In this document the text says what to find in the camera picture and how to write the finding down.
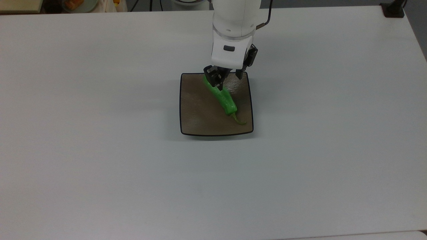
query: gray wall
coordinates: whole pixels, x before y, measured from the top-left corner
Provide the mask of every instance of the gray wall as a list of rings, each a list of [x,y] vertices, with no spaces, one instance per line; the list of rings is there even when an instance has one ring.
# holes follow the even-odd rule
[[[171,10],[170,0],[161,0],[164,11]],[[126,0],[128,9],[132,8],[136,0]],[[274,0],[273,8],[303,8],[303,7],[329,7],[329,6],[374,6],[381,2],[392,0]],[[269,0],[262,0],[261,8],[269,7]],[[149,10],[149,0],[139,0],[134,12]],[[160,11],[160,0],[153,0],[153,11]],[[427,0],[408,0],[405,12],[412,25],[418,43],[427,58]]]

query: orange object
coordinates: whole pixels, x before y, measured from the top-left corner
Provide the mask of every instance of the orange object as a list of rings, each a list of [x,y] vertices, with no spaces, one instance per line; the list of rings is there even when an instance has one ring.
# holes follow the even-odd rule
[[[69,10],[74,10],[76,9],[78,6],[80,6],[85,0],[66,0],[64,2],[64,5],[69,9]]]

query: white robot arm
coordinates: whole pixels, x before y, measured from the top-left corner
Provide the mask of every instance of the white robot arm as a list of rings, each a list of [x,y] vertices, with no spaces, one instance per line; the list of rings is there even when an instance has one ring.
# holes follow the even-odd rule
[[[210,84],[222,90],[222,83],[232,69],[242,79],[246,67],[253,63],[257,48],[252,40],[261,0],[212,0],[212,4],[213,66],[207,66],[204,72]]]

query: plate rim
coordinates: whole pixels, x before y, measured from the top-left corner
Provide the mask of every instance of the plate rim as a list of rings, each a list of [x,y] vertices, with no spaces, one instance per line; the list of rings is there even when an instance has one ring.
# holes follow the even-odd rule
[[[97,3],[98,3],[98,0],[92,0],[92,1],[94,1],[95,3],[94,3],[94,6],[90,9],[90,10],[88,10],[87,12],[75,12],[75,10],[76,9],[74,9],[74,10],[69,10],[69,9],[67,9],[67,7],[65,7],[65,5],[64,5],[64,2],[65,2],[66,0],[61,0],[61,6],[62,6],[62,9],[64,9],[66,12],[69,12],[69,13],[88,13],[88,12],[90,12],[90,11],[92,11],[96,6],[97,6]]]
[[[220,134],[220,135],[200,135],[200,134],[191,134],[191,133],[184,133],[182,131],[182,117],[181,117],[181,93],[182,93],[182,76],[184,74],[190,75],[190,74],[198,74],[203,75],[204,73],[182,73],[181,74],[181,80],[179,82],[179,127],[181,129],[181,133],[186,136],[197,136],[197,137],[226,137],[226,136],[237,136],[237,135],[243,135],[252,133],[254,131],[254,110],[252,107],[252,95],[251,95],[251,86],[249,85],[249,74],[246,73],[246,81],[248,83],[248,91],[249,91],[249,103],[251,104],[251,118],[252,118],[252,130],[249,132],[240,132],[240,133],[233,133],[233,134]]]

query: black clamp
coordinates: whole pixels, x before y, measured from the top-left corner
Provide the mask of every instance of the black clamp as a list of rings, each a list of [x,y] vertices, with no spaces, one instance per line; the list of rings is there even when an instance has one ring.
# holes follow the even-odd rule
[[[222,84],[229,75],[231,69],[209,65],[203,69],[206,79],[212,87],[217,87],[222,91]]]
[[[245,72],[246,68],[252,66],[252,64],[254,63],[257,53],[258,53],[257,47],[255,47],[255,45],[252,44],[251,47],[249,48],[246,59],[243,61],[243,68],[241,70],[236,69],[236,76],[240,80],[242,80],[243,73]]]
[[[394,0],[392,3],[380,3],[383,8],[383,14],[386,18],[403,18],[405,13],[403,12],[402,4],[405,0]]]

